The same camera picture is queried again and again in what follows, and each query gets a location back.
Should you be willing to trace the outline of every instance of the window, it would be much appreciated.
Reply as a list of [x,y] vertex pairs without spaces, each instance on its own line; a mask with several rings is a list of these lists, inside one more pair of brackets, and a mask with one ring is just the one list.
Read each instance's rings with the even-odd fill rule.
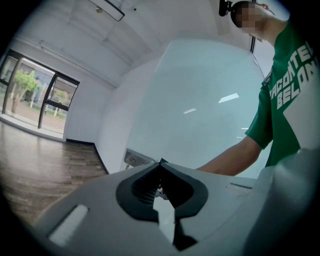
[[37,127],[41,106],[54,74],[51,70],[22,58],[13,75],[5,113]]
[[79,82],[10,50],[0,69],[2,113],[61,137]]

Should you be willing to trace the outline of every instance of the glass pane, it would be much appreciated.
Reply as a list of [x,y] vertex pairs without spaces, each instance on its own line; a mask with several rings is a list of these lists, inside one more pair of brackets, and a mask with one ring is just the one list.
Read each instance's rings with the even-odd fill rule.
[[46,104],[44,107],[41,128],[63,134],[67,113],[68,112],[63,109]]
[[7,82],[9,82],[10,77],[12,75],[12,72],[15,69],[15,66],[16,66],[17,62],[18,62],[17,59],[8,56],[6,58],[6,60],[5,60],[3,69],[2,69],[1,74],[0,74],[0,78],[5,80],[5,81],[7,81]]
[[8,96],[5,113],[33,126],[54,73],[30,60],[22,59]]
[[57,77],[48,99],[69,106],[77,86]]
[[0,111],[2,111],[2,106],[4,104],[4,99],[6,95],[7,86],[0,83]]
[[[127,148],[196,169],[244,138],[264,77],[254,56],[225,43],[170,43],[135,116]],[[270,146],[240,175],[257,178]]]

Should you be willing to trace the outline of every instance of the green t-shirt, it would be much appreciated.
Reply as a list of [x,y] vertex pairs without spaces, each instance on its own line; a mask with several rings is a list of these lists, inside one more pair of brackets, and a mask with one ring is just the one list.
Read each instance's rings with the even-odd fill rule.
[[283,112],[318,71],[313,49],[289,20],[274,44],[271,72],[262,82],[257,113],[245,133],[263,149],[273,140],[266,166],[297,152],[300,145]]

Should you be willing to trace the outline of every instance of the gray machine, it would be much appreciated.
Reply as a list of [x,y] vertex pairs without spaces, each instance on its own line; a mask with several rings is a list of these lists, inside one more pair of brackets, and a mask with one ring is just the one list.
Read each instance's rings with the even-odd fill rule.
[[[258,179],[153,163],[97,178],[35,224],[57,255],[261,255],[305,213],[317,189],[319,150],[301,150]],[[169,242],[152,204],[162,188],[175,208]]]

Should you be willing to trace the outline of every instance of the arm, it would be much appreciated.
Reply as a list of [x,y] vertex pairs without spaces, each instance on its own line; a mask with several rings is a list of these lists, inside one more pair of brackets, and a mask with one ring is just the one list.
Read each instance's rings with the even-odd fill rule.
[[251,166],[260,155],[262,148],[249,136],[246,136],[238,144],[201,166],[197,170],[235,176]]
[[198,168],[200,171],[235,176],[251,166],[262,149],[273,139],[271,118],[271,99],[266,82],[262,83],[259,105],[247,136],[238,144],[230,147],[210,162]]

